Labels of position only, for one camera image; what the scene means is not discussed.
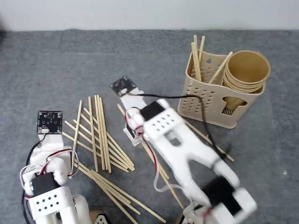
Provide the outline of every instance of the white wall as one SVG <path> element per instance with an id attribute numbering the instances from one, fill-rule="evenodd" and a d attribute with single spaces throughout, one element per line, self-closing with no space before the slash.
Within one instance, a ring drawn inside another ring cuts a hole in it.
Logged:
<path id="1" fill-rule="evenodd" d="M 299 29 L 299 0 L 0 0 L 8 30 Z"/>

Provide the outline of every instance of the black cable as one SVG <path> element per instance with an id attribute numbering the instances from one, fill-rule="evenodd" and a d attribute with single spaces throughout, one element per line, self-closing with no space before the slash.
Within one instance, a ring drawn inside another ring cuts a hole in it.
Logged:
<path id="1" fill-rule="evenodd" d="M 193 94 L 190 94 L 190 95 L 183 95 L 183 96 L 163 96 L 163 95 L 157 95 L 157 94 L 131 94 L 130 95 L 135 95 L 135 96 L 141 96 L 141 97 L 156 97 L 156 98 L 165 98 L 165 99 L 181 99 L 181 98 L 190 98 L 190 97 L 195 97 L 195 98 L 198 98 L 199 101 L 200 101 L 200 104 L 201 104 L 201 114 L 202 114 L 202 120 L 203 120 L 203 123 L 204 123 L 204 127 L 205 127 L 205 130 L 206 130 L 206 133 L 208 134 L 211 142 L 212 142 L 212 146 L 213 146 L 213 150 L 219 155 L 219 157 L 221 159 L 224 159 L 224 157 L 226 156 L 226 153 L 223 154 L 221 152 L 218 151 L 217 149 L 217 146 L 216 146 L 216 143 L 214 141 L 214 138 L 213 136 L 211 135 L 210 133 L 210 130 L 208 128 L 208 125 L 207 125 L 207 122 L 206 122 L 206 116 L 205 116 L 205 110 L 204 110 L 204 102 L 202 100 L 202 98 L 200 96 L 197 96 L 197 95 L 193 95 Z"/>
<path id="2" fill-rule="evenodd" d="M 47 136 L 47 133 L 45 133 L 45 134 L 43 135 L 43 139 L 41 139 L 41 140 L 38 141 L 35 145 L 33 145 L 33 147 L 31 148 L 31 150 L 29 151 L 29 154 L 28 154 L 28 156 L 27 156 L 27 159 L 26 159 L 26 165 L 25 165 L 25 166 L 29 165 L 30 157 L 31 157 L 31 155 L 32 155 L 32 153 L 33 153 L 33 150 L 34 150 L 39 144 L 41 144 L 41 143 L 45 140 L 46 136 Z M 22 206 L 22 211 L 23 211 L 23 216 L 24 216 L 24 218 L 25 218 L 25 221 L 26 221 L 27 224 L 30 224 L 30 221 L 29 221 L 28 216 L 27 216 L 27 213 L 26 213 L 24 200 L 25 200 L 25 190 L 23 189 L 22 199 L 21 199 L 21 206 Z"/>

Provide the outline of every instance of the pile of chopsticks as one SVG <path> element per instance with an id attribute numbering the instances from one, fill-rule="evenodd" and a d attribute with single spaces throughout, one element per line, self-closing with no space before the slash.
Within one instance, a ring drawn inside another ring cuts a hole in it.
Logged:
<path id="1" fill-rule="evenodd" d="M 72 148 L 73 151 L 76 151 L 76 146 L 78 144 L 92 152 L 96 172 L 99 170 L 97 157 L 100 157 L 101 159 L 102 170 L 108 170 L 109 173 L 111 173 L 111 165 L 125 172 L 128 172 L 128 169 L 132 171 L 135 170 L 134 163 L 106 130 L 102 98 L 99 97 L 99 95 L 95 95 L 93 105 L 92 98 L 88 97 L 88 106 L 88 109 L 83 108 L 83 111 L 87 114 L 84 115 L 82 112 L 82 100 L 80 100 L 77 120 L 73 120 L 75 126 L 66 120 L 64 121 L 67 126 L 75 131 L 74 137 L 62 132 L 65 137 L 74 142 Z M 93 116 L 93 106 L 96 111 L 95 116 Z M 84 126 L 80 122 L 81 118 L 89 127 Z M 78 136 L 90 143 L 92 148 L 78 141 Z"/>
<path id="2" fill-rule="evenodd" d="M 128 208 L 130 208 L 133 212 L 140 215 L 140 211 L 138 211 L 136 208 L 134 208 L 131 205 L 131 201 L 135 202 L 142 208 L 144 208 L 146 211 L 148 211 L 150 214 L 155 216 L 157 219 L 159 219 L 161 222 L 166 223 L 166 220 L 163 219 L 161 216 L 159 216 L 157 213 L 155 213 L 153 210 L 151 210 L 149 207 L 145 206 L 143 203 L 117 187 L 115 184 L 111 183 L 109 180 L 101 176 L 99 173 L 89 170 L 86 166 L 84 166 L 81 162 L 75 160 L 75 166 L 78 167 L 78 169 L 84 173 L 86 176 L 91 178 L 104 192 L 108 197 L 116 204 L 116 206 L 132 221 L 132 223 L 137 224 L 136 220 L 124 209 L 124 207 L 118 202 L 122 202 L 124 205 L 126 205 Z"/>

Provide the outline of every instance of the cup rim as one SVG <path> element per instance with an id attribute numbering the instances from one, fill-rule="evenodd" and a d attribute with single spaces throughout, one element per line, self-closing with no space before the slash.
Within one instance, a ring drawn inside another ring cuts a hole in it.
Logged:
<path id="1" fill-rule="evenodd" d="M 259 87 L 256 87 L 254 89 L 250 89 L 250 90 L 244 90 L 244 89 L 239 89 L 235 86 L 233 86 L 226 78 L 226 76 L 223 77 L 223 82 L 225 82 L 226 85 L 228 85 L 227 87 L 228 88 L 231 88 L 235 91 L 239 91 L 239 92 L 243 92 L 243 93 L 253 93 L 255 91 L 258 91 L 259 89 L 261 89 L 263 87 L 263 85 L 259 86 Z"/>
<path id="2" fill-rule="evenodd" d="M 244 82 L 244 81 L 242 81 L 242 80 L 237 79 L 236 77 L 234 77 L 233 74 L 230 72 L 230 70 L 229 70 L 229 66 L 228 66 L 230 60 L 231 60 L 234 56 L 236 56 L 237 54 L 244 53 L 244 52 L 250 52 L 250 53 L 256 54 L 256 55 L 258 55 L 259 57 L 261 57 L 261 58 L 266 62 L 267 67 L 268 67 L 268 73 L 266 74 L 266 76 L 265 76 L 263 79 L 261 79 L 261 80 L 259 80 L 259 81 L 255 81 L 255 82 L 250 82 L 250 83 L 249 83 L 249 82 Z M 240 51 L 235 52 L 235 53 L 228 59 L 228 62 L 227 62 L 226 65 L 225 65 L 225 70 L 228 71 L 228 73 L 230 74 L 230 76 L 231 76 L 236 82 L 239 82 L 239 83 L 244 84 L 244 85 L 253 85 L 253 84 L 259 84 L 259 83 L 262 83 L 262 82 L 264 82 L 264 81 L 268 78 L 268 76 L 269 76 L 269 74 L 270 74 L 270 72 L 271 72 L 271 66 L 270 66 L 270 63 L 269 63 L 269 61 L 267 60 L 267 58 L 266 58 L 265 56 L 261 55 L 260 53 L 255 52 L 255 51 L 252 51 L 252 50 L 240 50 Z"/>

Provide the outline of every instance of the paper cup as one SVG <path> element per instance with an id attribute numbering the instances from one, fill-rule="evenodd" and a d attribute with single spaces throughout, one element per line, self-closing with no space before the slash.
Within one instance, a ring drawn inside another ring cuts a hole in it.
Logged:
<path id="1" fill-rule="evenodd" d="M 261 87 L 264 84 L 264 82 L 262 82 L 262 83 L 254 84 L 254 85 L 244 85 L 244 84 L 237 83 L 227 72 L 225 72 L 224 74 L 225 74 L 224 76 L 226 77 L 227 81 L 231 85 L 235 86 L 238 89 L 251 90 L 251 89 L 255 89 L 257 87 Z"/>
<path id="2" fill-rule="evenodd" d="M 261 54 L 242 50 L 234 53 L 226 64 L 227 73 L 237 83 L 243 85 L 260 84 L 265 82 L 270 74 L 270 64 Z"/>
<path id="3" fill-rule="evenodd" d="M 257 90 L 261 89 L 263 85 L 261 86 L 258 86 L 256 88 L 249 88 L 249 89 L 244 89 L 244 88 L 239 88 L 233 84 L 231 84 L 228 80 L 227 80 L 227 77 L 224 76 L 223 77 L 223 85 L 228 87 L 228 88 L 231 88 L 233 90 L 236 90 L 238 92 L 243 92 L 243 93 L 253 93 L 253 92 L 256 92 Z"/>

